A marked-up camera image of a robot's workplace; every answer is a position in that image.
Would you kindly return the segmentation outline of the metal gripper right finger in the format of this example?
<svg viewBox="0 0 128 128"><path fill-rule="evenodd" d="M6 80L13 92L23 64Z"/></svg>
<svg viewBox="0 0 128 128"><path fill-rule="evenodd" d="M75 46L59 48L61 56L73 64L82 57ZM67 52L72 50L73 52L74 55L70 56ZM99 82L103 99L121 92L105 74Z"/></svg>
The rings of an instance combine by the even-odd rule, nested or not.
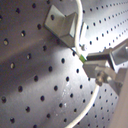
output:
<svg viewBox="0 0 128 128"><path fill-rule="evenodd" d="M103 52L90 53L88 61L107 60L111 68L128 61L128 41L123 41L114 48L105 49Z"/></svg>

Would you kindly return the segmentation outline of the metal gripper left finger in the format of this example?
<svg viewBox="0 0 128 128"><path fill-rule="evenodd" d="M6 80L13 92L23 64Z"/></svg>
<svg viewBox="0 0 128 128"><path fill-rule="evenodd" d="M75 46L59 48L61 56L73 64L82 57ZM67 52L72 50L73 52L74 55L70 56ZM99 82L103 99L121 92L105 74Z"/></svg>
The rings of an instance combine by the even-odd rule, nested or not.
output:
<svg viewBox="0 0 128 128"><path fill-rule="evenodd" d="M118 72L115 72L107 60L98 60L85 61L83 69L89 78L95 79L97 85L109 84L115 93L120 95L127 72L126 68L120 68Z"/></svg>

